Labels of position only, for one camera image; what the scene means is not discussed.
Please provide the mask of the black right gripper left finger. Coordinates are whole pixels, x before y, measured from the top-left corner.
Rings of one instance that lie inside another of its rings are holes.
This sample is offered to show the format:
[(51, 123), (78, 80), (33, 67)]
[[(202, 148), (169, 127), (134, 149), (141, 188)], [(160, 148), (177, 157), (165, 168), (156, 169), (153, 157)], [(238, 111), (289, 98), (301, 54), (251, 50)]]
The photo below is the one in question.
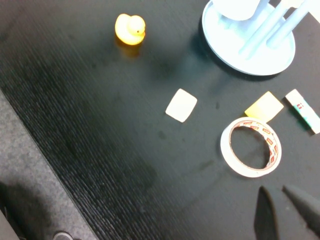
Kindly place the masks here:
[(267, 188), (258, 190), (253, 228), (257, 240), (277, 240), (277, 218), (272, 196)]

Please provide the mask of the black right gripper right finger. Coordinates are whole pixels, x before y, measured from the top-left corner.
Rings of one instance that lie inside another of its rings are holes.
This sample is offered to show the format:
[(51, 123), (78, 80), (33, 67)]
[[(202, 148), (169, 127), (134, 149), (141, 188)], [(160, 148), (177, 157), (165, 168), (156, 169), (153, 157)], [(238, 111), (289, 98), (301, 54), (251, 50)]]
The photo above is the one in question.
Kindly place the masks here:
[(282, 191), (314, 233), (320, 232), (320, 200), (294, 186), (284, 185)]

